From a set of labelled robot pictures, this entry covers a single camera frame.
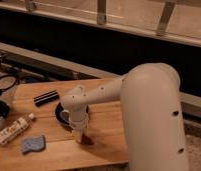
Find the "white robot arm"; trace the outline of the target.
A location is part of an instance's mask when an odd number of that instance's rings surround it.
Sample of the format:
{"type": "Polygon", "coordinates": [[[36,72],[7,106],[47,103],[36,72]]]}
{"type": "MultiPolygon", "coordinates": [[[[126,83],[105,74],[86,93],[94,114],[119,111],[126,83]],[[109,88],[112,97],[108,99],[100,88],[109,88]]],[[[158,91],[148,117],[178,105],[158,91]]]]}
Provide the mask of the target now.
{"type": "Polygon", "coordinates": [[[119,100],[130,171],[189,171],[179,88],[173,67],[147,63],[93,90],[74,88],[61,105],[81,137],[89,104],[119,100]]]}

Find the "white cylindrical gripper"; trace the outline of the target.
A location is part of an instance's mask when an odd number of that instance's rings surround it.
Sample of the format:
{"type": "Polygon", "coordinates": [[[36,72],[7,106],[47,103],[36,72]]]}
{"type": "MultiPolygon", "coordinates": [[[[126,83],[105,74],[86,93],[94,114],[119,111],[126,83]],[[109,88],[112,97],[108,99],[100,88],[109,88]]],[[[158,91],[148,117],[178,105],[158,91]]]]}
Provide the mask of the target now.
{"type": "Polygon", "coordinates": [[[89,123],[89,118],[88,117],[85,117],[81,121],[72,121],[72,120],[69,120],[70,127],[73,130],[75,130],[75,132],[74,132],[74,138],[75,138],[75,140],[76,140],[77,143],[81,143],[83,141],[83,136],[84,136],[83,132],[87,131],[88,123],[89,123]]]}

